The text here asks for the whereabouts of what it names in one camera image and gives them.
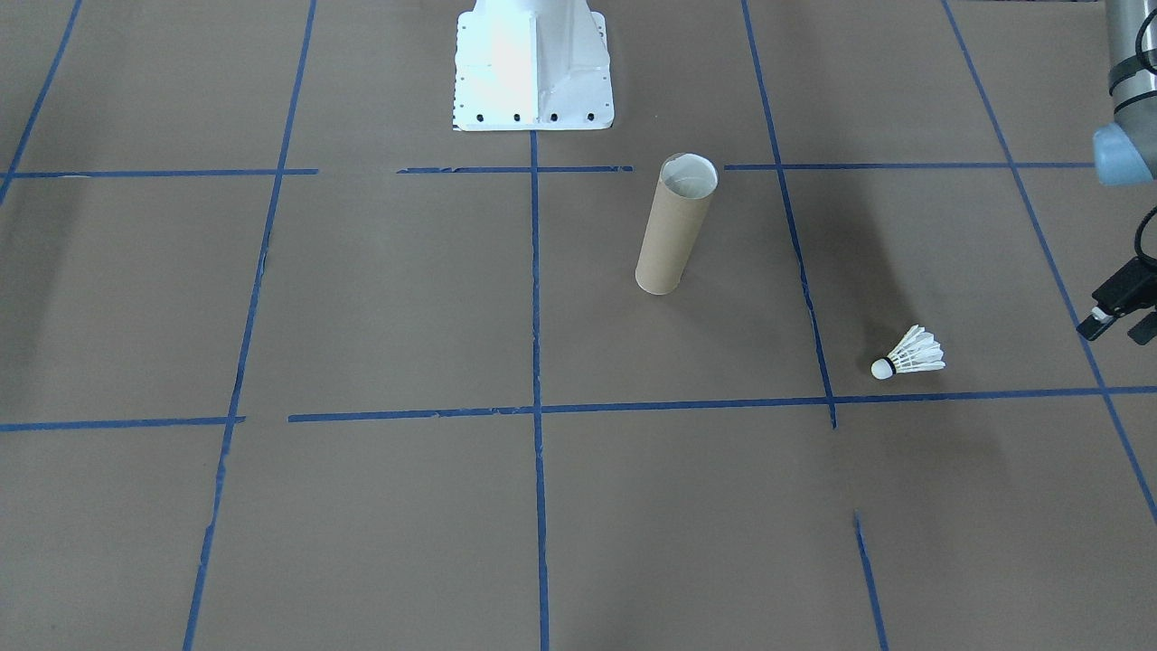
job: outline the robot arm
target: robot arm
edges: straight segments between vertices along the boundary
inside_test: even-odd
[[[1106,0],[1113,121],[1093,135],[1106,185],[1157,178],[1157,0]]]
[[[1106,185],[1145,183],[1157,178],[1157,0],[1106,0],[1108,51],[1113,64],[1108,91],[1113,121],[1093,135],[1097,176]],[[1077,327],[1085,340],[1099,338],[1118,318],[1157,303],[1157,259],[1141,247],[1145,224],[1134,239],[1136,256],[1092,293],[1097,305]],[[1157,338],[1157,311],[1129,331],[1136,343]]]

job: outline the cardboard tube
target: cardboard tube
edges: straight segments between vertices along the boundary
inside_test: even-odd
[[[663,295],[679,284],[718,180],[703,156],[675,154],[663,162],[635,266],[635,281],[644,290]]]

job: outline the shuttlecock cork tip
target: shuttlecock cork tip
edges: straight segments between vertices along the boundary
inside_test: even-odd
[[[887,360],[877,360],[871,364],[871,376],[877,380],[886,380],[896,376],[896,368]]]

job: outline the badminton shuttlecock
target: badminton shuttlecock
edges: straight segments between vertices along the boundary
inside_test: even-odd
[[[944,352],[931,333],[920,325],[913,325],[884,360],[871,365],[871,375],[877,380],[886,380],[897,373],[939,371],[944,369]]]

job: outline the light blue robot cap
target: light blue robot cap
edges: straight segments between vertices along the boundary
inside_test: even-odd
[[[1105,185],[1132,185],[1154,179],[1145,158],[1115,121],[1093,133],[1092,155],[1097,164],[1097,177]]]

